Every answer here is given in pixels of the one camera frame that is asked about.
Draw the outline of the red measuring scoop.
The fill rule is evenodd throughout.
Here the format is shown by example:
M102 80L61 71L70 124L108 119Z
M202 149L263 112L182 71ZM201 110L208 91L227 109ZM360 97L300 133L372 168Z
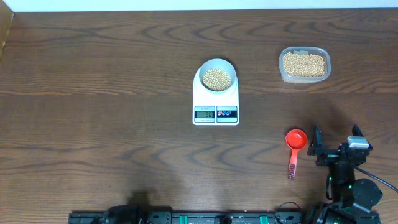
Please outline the red measuring scoop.
M297 168L298 154L307 146L308 137L301 129L292 129L286 134L285 143L292 151L288 168L288 179L293 180Z

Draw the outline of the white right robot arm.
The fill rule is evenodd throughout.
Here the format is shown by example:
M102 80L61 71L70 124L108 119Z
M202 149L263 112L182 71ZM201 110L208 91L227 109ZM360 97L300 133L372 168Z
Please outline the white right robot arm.
M320 202L303 218L303 223L345 224L380 223L373 206L382 199L383 193L370 179L357 179L354 170L366 162L373 150L357 125L352 135L338 149L323 146L322 132L313 127L313 140L308 148L309 156L316 156L316 165L328 168L326 197L330 203Z

